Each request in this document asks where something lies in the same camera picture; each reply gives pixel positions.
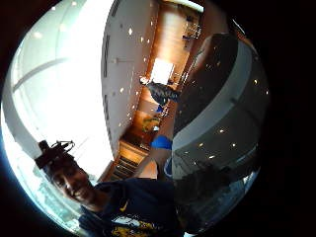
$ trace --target person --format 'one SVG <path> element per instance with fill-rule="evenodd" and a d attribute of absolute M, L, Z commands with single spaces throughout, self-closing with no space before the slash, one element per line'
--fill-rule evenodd
<path fill-rule="evenodd" d="M 178 97 L 180 96 L 180 92 L 172 89 L 169 86 L 166 86 L 161 83 L 153 82 L 146 77 L 140 77 L 139 83 L 144 85 L 150 91 L 151 97 L 161 106 L 164 107 L 168 100 L 172 100 L 174 102 L 178 101 Z"/>
<path fill-rule="evenodd" d="M 87 173 L 68 154 L 68 143 L 39 143 L 36 159 L 61 193 L 81 204 L 79 225 L 88 236 L 183 236 L 170 183 L 129 178 L 92 186 Z"/>

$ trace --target wooden floor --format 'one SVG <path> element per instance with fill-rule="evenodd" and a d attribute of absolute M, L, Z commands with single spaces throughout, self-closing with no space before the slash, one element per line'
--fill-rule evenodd
<path fill-rule="evenodd" d="M 171 87 L 174 89 L 177 87 L 190 56 L 190 52 L 186 48 L 186 41 L 182 38 L 186 33 L 188 15 L 193 16 L 196 23 L 198 22 L 198 14 L 195 11 L 170 2 L 161 3 L 155 39 L 146 71 L 146 76 L 150 77 L 157 57 L 173 63 L 175 67 L 171 80 L 176 84 Z M 132 126 L 141 129 L 142 121 L 154 116 L 157 107 L 158 104 L 151 98 L 148 89 L 143 87 Z"/>
<path fill-rule="evenodd" d="M 199 15 L 197 12 L 189 8 L 181 7 L 174 3 L 161 2 L 156 25 L 155 39 L 145 75 L 146 77 L 150 77 L 156 58 L 171 62 L 174 64 L 174 71 L 171 77 L 171 80 L 176 83 L 172 86 L 174 89 L 177 87 L 177 83 L 181 78 L 187 60 L 190 56 L 188 42 L 183 39 L 183 35 L 188 32 L 188 15 L 194 18 L 195 23 L 198 23 Z M 133 134 L 139 133 L 140 136 L 143 137 L 144 134 L 141 134 L 143 133 L 143 120 L 152 118 L 156 114 L 157 107 L 158 104 L 151 98 L 150 92 L 147 90 L 147 88 L 143 87 L 137 110 L 134 115 L 133 124 L 127 132 L 132 132 Z M 170 102 L 169 107 L 170 112 L 168 116 L 163 118 L 159 131 L 154 133 L 155 135 L 151 137 L 151 140 L 154 138 L 154 136 L 159 134 L 166 135 L 170 139 L 173 138 L 174 116 L 176 113 L 177 104 Z M 126 152 L 124 157 L 133 155 L 132 151 L 129 152 L 126 150 Z M 148 177 L 165 180 L 163 168 L 165 161 L 170 157 L 170 155 L 170 150 L 151 148 L 148 155 L 140 162 L 140 165 L 137 167 L 134 177 Z M 156 165 L 158 165 L 159 170 L 158 177 Z"/>

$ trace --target navy t-shirt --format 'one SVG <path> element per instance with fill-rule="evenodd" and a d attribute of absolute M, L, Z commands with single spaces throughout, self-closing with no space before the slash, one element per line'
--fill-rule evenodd
<path fill-rule="evenodd" d="M 100 183 L 96 188 L 111 198 L 100 212 L 82 207 L 79 223 L 89 236 L 183 236 L 172 184 L 130 178 Z"/>

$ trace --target ceiling light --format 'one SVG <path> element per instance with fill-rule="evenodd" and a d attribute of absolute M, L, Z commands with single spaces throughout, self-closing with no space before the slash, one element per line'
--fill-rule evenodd
<path fill-rule="evenodd" d="M 59 26 L 59 30 L 61 31 L 61 32 L 66 32 L 67 31 L 67 27 L 66 27 L 66 25 L 65 24 L 60 24 L 60 26 Z"/>
<path fill-rule="evenodd" d="M 39 33 L 39 32 L 34 32 L 34 33 L 33 33 L 33 36 L 34 36 L 36 39 L 41 39 L 41 38 L 42 38 L 42 34 Z"/>

